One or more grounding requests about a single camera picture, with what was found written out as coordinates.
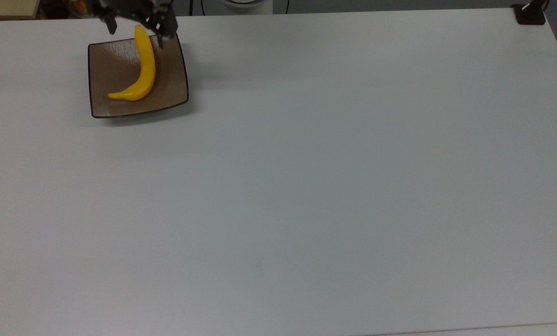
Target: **white table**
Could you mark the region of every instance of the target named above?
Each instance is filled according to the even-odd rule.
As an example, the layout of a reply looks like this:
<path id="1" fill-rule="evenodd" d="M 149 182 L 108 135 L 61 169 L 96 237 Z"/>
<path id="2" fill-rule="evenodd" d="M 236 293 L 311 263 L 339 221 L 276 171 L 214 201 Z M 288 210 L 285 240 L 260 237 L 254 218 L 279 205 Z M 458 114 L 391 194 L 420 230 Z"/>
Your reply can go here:
<path id="1" fill-rule="evenodd" d="M 557 324 L 422 332 L 410 336 L 557 336 Z"/>
<path id="2" fill-rule="evenodd" d="M 0 23 L 0 335 L 557 322 L 557 44 L 511 9 L 182 17 L 190 100 L 90 114 L 120 21 Z"/>

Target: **square plate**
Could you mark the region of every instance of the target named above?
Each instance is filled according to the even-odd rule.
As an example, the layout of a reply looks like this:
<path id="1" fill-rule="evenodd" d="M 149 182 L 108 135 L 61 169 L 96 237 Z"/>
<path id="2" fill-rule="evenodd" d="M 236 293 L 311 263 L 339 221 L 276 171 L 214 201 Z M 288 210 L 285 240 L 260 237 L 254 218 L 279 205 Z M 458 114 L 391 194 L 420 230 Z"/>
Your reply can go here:
<path id="1" fill-rule="evenodd" d="M 160 111 L 184 104 L 189 99 L 185 61 L 175 36 L 161 49 L 150 36 L 156 62 L 156 78 L 148 95 L 136 102 L 108 99 L 107 94 L 127 89 L 139 77 L 140 65 L 135 40 L 96 43 L 88 46 L 90 106 L 94 118 L 116 118 Z"/>

